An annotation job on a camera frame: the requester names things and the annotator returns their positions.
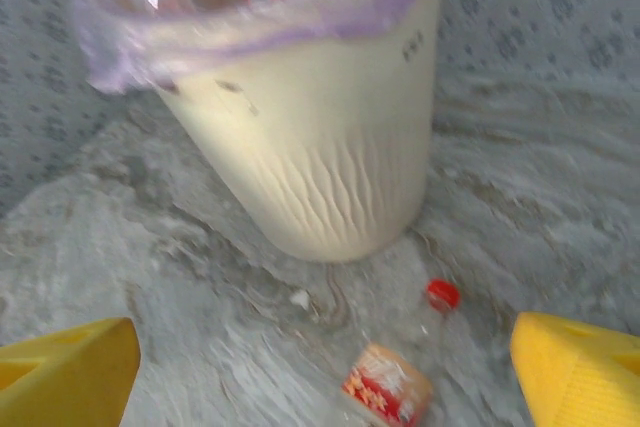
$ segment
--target trash bag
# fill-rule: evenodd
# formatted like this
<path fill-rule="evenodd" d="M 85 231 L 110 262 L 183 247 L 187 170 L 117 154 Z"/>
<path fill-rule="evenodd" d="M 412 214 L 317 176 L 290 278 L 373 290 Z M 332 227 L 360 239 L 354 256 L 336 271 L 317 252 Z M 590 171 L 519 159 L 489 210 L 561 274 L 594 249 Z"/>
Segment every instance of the trash bag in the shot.
<path fill-rule="evenodd" d="M 170 85 L 297 42 L 378 35 L 415 0 L 197 0 L 157 12 L 137 1 L 73 0 L 89 82 L 105 93 Z"/>

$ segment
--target trash can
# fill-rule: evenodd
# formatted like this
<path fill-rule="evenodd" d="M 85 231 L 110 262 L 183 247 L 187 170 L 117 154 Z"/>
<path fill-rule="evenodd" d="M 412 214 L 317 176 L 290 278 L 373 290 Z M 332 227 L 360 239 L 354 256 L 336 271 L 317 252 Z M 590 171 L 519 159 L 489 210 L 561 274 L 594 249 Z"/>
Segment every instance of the trash can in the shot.
<path fill-rule="evenodd" d="M 439 3 L 411 0 L 376 35 L 310 36 L 155 88 L 276 247 L 358 259 L 425 195 Z"/>

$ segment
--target yellow plastic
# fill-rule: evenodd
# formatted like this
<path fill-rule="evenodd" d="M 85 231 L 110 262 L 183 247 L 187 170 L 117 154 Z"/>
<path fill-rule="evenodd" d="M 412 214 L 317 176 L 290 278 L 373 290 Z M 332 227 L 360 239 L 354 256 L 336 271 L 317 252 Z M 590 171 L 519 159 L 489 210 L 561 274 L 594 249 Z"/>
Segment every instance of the yellow plastic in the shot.
<path fill-rule="evenodd" d="M 0 348 L 0 427 L 116 427 L 140 365 L 129 319 Z"/>
<path fill-rule="evenodd" d="M 537 427 L 640 426 L 640 337 L 523 313 L 511 357 Z"/>

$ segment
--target marble floor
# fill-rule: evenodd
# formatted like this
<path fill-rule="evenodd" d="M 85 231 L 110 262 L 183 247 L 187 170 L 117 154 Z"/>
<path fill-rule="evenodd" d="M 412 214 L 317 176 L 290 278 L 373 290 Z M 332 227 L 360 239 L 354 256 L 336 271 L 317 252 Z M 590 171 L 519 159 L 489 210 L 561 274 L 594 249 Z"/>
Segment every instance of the marble floor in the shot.
<path fill-rule="evenodd" d="M 168 110 L 136 106 L 0 223 L 0 343 L 129 316 L 123 426 L 315 426 L 367 332 L 439 275 L 463 301 L 434 412 L 532 426 L 518 312 L 640 334 L 640 102 L 472 77 L 437 97 L 423 212 L 349 265 L 277 251 Z"/>

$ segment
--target wallpaper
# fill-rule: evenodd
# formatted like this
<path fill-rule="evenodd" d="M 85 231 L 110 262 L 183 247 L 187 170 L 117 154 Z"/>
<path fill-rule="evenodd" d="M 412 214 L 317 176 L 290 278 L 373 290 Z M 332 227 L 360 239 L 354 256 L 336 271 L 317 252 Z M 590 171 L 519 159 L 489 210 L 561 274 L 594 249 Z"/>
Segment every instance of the wallpaper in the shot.
<path fill-rule="evenodd" d="M 67 24 L 69 0 L 0 0 L 0 215 L 134 94 L 85 81 Z M 638 0 L 444 0 L 441 69 L 640 87 Z"/>

